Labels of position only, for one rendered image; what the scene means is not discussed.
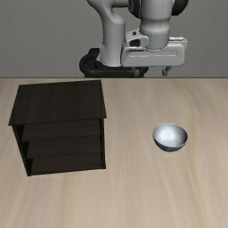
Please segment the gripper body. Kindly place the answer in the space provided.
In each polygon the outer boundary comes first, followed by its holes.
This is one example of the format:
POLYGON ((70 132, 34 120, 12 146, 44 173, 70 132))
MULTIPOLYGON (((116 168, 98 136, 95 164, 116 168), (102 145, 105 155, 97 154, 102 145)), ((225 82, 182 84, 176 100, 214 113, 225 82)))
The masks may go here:
POLYGON ((167 45, 156 50, 147 50, 149 38, 134 29, 128 31, 121 54, 124 67, 172 67, 184 64, 184 51, 187 40, 183 37, 170 37, 167 45))

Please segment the grey-blue porcelain bowl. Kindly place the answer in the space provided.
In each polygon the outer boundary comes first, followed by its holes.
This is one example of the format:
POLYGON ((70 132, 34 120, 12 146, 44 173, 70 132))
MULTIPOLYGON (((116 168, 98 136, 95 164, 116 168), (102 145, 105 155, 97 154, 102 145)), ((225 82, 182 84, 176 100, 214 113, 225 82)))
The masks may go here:
POLYGON ((166 152, 179 151, 188 140, 187 132, 174 123, 157 125, 153 130, 152 137, 156 145, 166 152))

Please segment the dark wooden shelf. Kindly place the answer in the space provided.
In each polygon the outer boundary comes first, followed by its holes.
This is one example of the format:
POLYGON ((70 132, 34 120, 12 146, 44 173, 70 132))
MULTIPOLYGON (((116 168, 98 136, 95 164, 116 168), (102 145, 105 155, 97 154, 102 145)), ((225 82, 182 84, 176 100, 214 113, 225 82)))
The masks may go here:
POLYGON ((104 169, 99 80, 20 85, 9 125, 28 176, 104 169))

